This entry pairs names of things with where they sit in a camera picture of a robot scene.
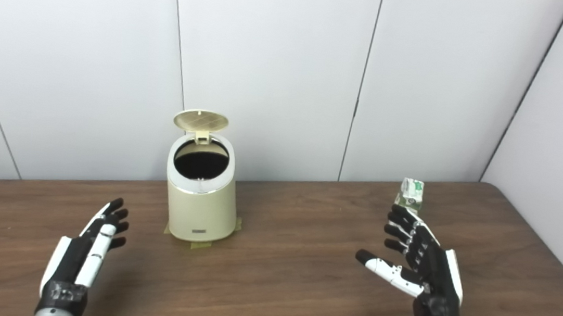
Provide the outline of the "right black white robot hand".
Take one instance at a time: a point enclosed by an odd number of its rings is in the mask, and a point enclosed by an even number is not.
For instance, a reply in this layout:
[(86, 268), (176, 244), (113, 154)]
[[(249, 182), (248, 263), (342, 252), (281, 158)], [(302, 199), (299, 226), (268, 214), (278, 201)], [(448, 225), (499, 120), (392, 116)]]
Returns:
[(460, 316), (462, 280), (457, 255), (440, 245), (430, 227), (416, 213), (394, 204), (384, 232), (385, 247), (403, 255), (395, 265), (360, 249), (355, 257), (365, 268), (414, 298), (414, 316)]

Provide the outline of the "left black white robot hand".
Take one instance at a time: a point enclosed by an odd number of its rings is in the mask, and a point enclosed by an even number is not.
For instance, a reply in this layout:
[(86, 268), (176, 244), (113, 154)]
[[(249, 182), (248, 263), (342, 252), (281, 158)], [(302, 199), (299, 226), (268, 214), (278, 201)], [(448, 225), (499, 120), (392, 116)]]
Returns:
[(102, 206), (77, 237), (62, 236), (40, 283), (34, 316), (83, 316), (89, 291), (111, 250), (123, 247), (129, 228), (124, 199)]

